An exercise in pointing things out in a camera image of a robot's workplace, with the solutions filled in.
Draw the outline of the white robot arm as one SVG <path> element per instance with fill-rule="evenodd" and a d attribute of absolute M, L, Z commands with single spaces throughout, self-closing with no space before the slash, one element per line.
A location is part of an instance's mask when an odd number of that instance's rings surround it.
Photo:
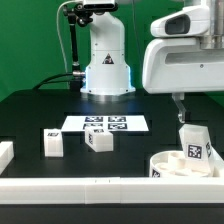
<path fill-rule="evenodd" d="M 187 92 L 224 91 L 224 0 L 180 0 L 182 10 L 155 20 L 147 45 L 142 85 L 150 94 L 170 93 L 179 120 L 188 120 L 182 104 Z M 83 91 L 99 98 L 134 90 L 125 62 L 124 26 L 109 10 L 123 0 L 84 0 L 93 13 L 91 62 Z"/>

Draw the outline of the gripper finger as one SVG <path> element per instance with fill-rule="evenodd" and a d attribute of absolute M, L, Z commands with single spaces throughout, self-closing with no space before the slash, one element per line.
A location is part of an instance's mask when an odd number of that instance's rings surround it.
<path fill-rule="evenodd" d="M 178 112 L 179 121 L 181 123 L 189 122 L 190 117 L 191 117 L 191 112 L 188 111 L 183 104 L 184 99 L 185 99 L 185 94 L 184 93 L 173 93 L 172 99 L 179 110 L 179 112 Z"/>

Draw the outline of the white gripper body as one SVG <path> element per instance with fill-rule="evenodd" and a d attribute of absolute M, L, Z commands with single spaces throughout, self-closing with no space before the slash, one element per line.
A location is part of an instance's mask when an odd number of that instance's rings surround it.
<path fill-rule="evenodd" d="M 224 4 L 186 4 L 150 31 L 142 73 L 147 92 L 224 91 Z"/>

